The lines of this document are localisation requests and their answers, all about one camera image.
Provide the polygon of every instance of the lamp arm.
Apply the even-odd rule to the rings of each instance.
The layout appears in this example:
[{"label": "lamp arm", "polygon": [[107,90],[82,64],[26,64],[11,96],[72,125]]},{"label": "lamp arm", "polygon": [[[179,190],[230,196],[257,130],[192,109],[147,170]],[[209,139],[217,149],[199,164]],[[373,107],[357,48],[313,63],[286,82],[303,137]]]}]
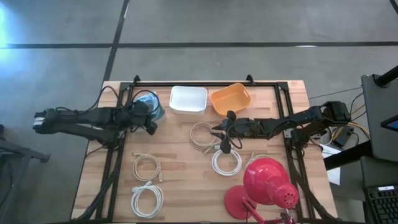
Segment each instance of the lamp arm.
[{"label": "lamp arm", "polygon": [[295,224],[294,220],[291,218],[289,213],[282,212],[280,215],[282,218],[275,219],[275,220],[264,220],[254,208],[254,205],[246,199],[245,197],[242,198],[243,207],[248,211],[254,219],[258,222],[258,224],[274,224],[274,223],[285,223],[285,224]]}]

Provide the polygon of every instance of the black stand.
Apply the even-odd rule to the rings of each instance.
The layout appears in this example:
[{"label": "black stand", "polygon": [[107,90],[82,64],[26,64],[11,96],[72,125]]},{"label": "black stand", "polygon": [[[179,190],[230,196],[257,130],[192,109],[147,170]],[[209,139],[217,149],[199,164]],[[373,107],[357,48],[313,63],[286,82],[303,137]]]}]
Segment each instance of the black stand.
[{"label": "black stand", "polygon": [[373,157],[371,141],[368,140],[350,149],[334,154],[323,159],[326,170],[341,167],[358,161],[363,156]]},{"label": "black stand", "polygon": [[386,72],[384,75],[373,75],[374,82],[379,87],[383,88],[388,87],[388,84],[396,78],[398,78],[398,65]]},{"label": "black stand", "polygon": [[12,176],[12,183],[10,183],[7,192],[2,194],[6,198],[4,199],[4,203],[0,205],[0,223],[12,223],[10,211],[13,209],[13,203],[17,196],[16,190],[24,178],[30,159],[35,158],[41,162],[47,162],[49,157],[50,155],[45,155],[6,141],[4,138],[4,126],[0,124],[0,160],[4,159],[4,166],[9,163],[9,167],[12,167],[11,160],[13,164],[17,164],[16,171],[9,170],[9,175]]}]

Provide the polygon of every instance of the wooden table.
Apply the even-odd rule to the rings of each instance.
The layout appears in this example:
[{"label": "wooden table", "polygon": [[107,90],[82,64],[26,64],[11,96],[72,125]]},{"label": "wooden table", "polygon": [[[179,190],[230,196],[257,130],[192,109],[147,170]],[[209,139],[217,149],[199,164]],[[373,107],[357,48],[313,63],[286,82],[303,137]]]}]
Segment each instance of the wooden table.
[{"label": "wooden table", "polygon": [[[294,113],[308,109],[307,93],[303,81],[287,81],[289,84],[290,97]],[[105,82],[118,91],[120,82]],[[221,87],[209,87],[210,95]],[[134,92],[144,88],[135,87]],[[224,193],[234,185],[241,185],[243,181],[242,170],[233,177],[224,177],[217,174],[211,168],[211,158],[214,152],[203,154],[190,145],[189,132],[197,122],[219,124],[223,119],[218,116],[208,97],[207,108],[202,116],[174,114],[169,107],[169,96],[171,87],[145,88],[156,91],[162,106],[166,111],[166,119],[159,123],[159,127],[153,136],[144,132],[128,134],[124,147],[121,176],[118,186],[118,195],[114,209],[114,222],[242,222],[228,215],[224,207]],[[238,113],[238,117],[248,118],[278,118],[278,109],[275,100],[275,91],[269,87],[248,87],[252,103]],[[114,106],[116,98],[110,90],[105,90],[100,101],[101,106]],[[90,152],[100,145],[90,142]],[[282,135],[275,136],[271,140],[245,139],[243,149],[239,154],[243,160],[243,167],[250,159],[251,153],[267,154],[278,160],[287,169],[286,154]],[[156,156],[162,166],[164,181],[154,179],[154,184],[164,192],[164,204],[160,213],[153,219],[137,217],[131,210],[131,189],[145,183],[135,179],[132,171],[136,158],[134,153],[150,153]],[[104,169],[106,150],[97,151],[85,160],[81,173],[80,184],[72,211],[72,218],[78,217],[90,204],[98,193]],[[232,155],[223,154],[219,158],[219,166],[222,169],[233,169],[235,160]],[[330,214],[336,217],[336,208],[331,194],[328,177],[319,148],[309,146],[305,150],[304,157],[307,168],[310,188],[319,199],[320,203]],[[150,176],[155,166],[151,161],[141,162],[139,172],[142,176]],[[108,198],[105,200],[104,209],[108,209]],[[307,209],[303,194],[300,194],[304,216]],[[155,199],[152,192],[141,195],[139,202],[142,212],[151,212],[154,208]],[[277,206],[258,205],[257,212],[266,220],[279,218],[283,209]]]}]

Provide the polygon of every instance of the metal stand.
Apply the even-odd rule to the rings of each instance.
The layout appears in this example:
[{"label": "metal stand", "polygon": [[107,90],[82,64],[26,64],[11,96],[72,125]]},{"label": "metal stand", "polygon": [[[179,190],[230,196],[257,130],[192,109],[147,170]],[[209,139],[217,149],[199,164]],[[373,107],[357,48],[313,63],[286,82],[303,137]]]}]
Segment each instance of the metal stand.
[{"label": "metal stand", "polygon": [[0,124],[0,159],[5,160],[4,165],[9,163],[9,167],[12,166],[10,160],[13,160],[15,164],[18,165],[15,172],[13,172],[13,170],[9,170],[9,175],[13,176],[13,178],[12,183],[10,183],[10,188],[4,196],[6,197],[4,204],[0,207],[0,223],[12,223],[10,210],[12,210],[13,203],[16,199],[16,190],[25,176],[30,159],[35,158],[40,160],[40,162],[47,162],[49,157],[50,155],[45,155],[6,141],[4,138],[4,126]]},{"label": "metal stand", "polygon": [[[123,98],[123,91],[124,90],[129,90],[128,96],[127,96],[127,101],[131,100],[132,97],[132,91],[134,87],[155,87],[155,86],[174,86],[174,85],[181,85],[181,82],[139,82],[141,79],[136,76],[134,78],[133,82],[123,82],[120,83],[120,92],[119,92],[119,99],[117,102],[117,105],[120,105],[122,103],[122,98]],[[282,104],[282,94],[281,92],[283,91],[285,95],[285,100],[286,100],[286,105],[288,109],[288,114],[292,115],[293,112],[293,106],[292,102],[290,99],[290,93],[289,93],[289,87],[287,82],[254,82],[253,78],[251,75],[248,75],[246,78],[247,81],[243,82],[238,82],[243,84],[244,86],[247,86],[250,88],[250,86],[264,86],[264,87],[272,87],[275,90],[275,95],[276,95],[276,102],[279,110],[279,116],[282,118],[285,116],[284,113],[284,108]],[[236,82],[183,82],[184,86],[229,86],[232,85]],[[80,216],[77,219],[70,220],[68,222],[62,222],[62,223],[111,223],[113,220],[113,214],[114,214],[114,207],[116,203],[116,195],[118,191],[118,182],[119,182],[119,175],[121,171],[121,161],[123,157],[123,150],[124,150],[124,141],[125,141],[125,136],[119,139],[119,147],[117,149],[108,149],[108,154],[106,157],[106,162],[104,166],[104,173],[103,173],[103,181],[101,183],[101,190],[98,193],[98,195],[95,197],[93,202],[90,204],[90,206],[86,209],[86,212]],[[320,205],[319,201],[315,198],[315,196],[312,194],[311,190],[308,187],[308,179],[307,179],[307,173],[305,170],[305,164],[304,164],[304,159],[303,155],[301,153],[301,150],[297,150],[297,160],[298,164],[300,167],[300,170],[297,171],[295,166],[294,166],[294,160],[292,156],[292,151],[294,150],[292,147],[292,139],[287,138],[284,136],[284,145],[285,145],[285,150],[286,150],[286,156],[287,156],[287,162],[289,165],[289,172],[290,172],[290,181],[298,188],[298,186],[301,187],[301,189],[304,191],[306,195],[306,207],[308,208],[308,214],[309,218],[304,218],[303,217],[303,208],[301,201],[298,202],[296,205],[296,211],[297,211],[297,216],[298,216],[298,222],[300,223],[353,223],[353,222],[344,222],[341,220],[338,220],[331,215],[327,213],[327,211]],[[114,150],[118,151],[118,155],[116,158],[116,162],[114,165],[114,169],[111,174],[109,174],[109,170],[111,167],[111,161],[112,161],[112,155]],[[104,196],[110,186],[112,185],[112,190],[111,190],[111,196],[110,196],[110,201],[109,201],[109,206],[108,206],[108,212],[107,216],[103,218],[102,213],[103,213],[103,203],[104,203]],[[325,220],[320,220],[316,219],[315,217],[315,210],[320,214],[322,218]]]},{"label": "metal stand", "polygon": [[379,87],[388,87],[388,84],[398,78],[398,65],[386,72],[384,75],[373,75],[374,82]]},{"label": "metal stand", "polygon": [[341,151],[340,153],[326,157],[323,159],[323,161],[325,163],[326,170],[331,170],[352,162],[356,162],[362,156],[373,157],[370,140],[354,146],[350,149]]}]

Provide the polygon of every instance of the white bowl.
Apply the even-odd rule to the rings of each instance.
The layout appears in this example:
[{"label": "white bowl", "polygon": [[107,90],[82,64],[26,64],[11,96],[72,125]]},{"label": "white bowl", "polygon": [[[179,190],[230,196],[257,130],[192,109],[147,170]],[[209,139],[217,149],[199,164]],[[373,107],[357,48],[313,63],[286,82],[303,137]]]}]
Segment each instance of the white bowl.
[{"label": "white bowl", "polygon": [[207,89],[203,87],[173,86],[170,107],[177,114],[201,115],[206,110]]}]

